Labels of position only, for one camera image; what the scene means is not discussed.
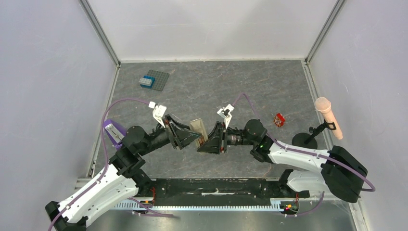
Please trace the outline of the beige remote control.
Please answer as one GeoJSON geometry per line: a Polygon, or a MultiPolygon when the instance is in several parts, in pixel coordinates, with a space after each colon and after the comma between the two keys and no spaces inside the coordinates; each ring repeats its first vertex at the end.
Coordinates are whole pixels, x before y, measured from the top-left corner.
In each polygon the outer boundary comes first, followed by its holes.
{"type": "Polygon", "coordinates": [[[192,120],[189,125],[190,129],[201,134],[201,137],[195,141],[196,147],[199,148],[202,144],[208,141],[208,135],[201,118],[192,120]]]}

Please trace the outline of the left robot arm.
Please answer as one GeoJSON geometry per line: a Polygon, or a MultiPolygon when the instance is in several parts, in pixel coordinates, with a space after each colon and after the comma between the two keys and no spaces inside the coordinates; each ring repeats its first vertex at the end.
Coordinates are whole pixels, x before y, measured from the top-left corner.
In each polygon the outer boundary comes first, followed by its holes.
{"type": "Polygon", "coordinates": [[[130,127],[121,147],[94,178],[67,199],[45,206],[51,220],[49,230],[84,231],[119,202],[148,195],[153,182],[141,168],[146,163],[142,156],[167,144],[182,149],[201,137],[169,115],[150,134],[140,126],[130,127]]]}

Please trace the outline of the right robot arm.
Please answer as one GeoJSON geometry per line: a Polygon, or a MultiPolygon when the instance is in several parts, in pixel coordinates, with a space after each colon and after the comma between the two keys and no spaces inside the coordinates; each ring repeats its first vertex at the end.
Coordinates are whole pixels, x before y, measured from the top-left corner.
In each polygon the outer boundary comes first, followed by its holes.
{"type": "Polygon", "coordinates": [[[233,145],[252,146],[250,154],[259,162],[297,168],[283,173],[278,183],[278,191],[283,196],[301,191],[321,191],[356,203],[364,190],[368,171],[345,148],[334,146],[330,150],[319,150],[274,141],[258,119],[249,120],[243,129],[226,128],[217,122],[208,140],[202,142],[197,151],[220,154],[233,145]]]}

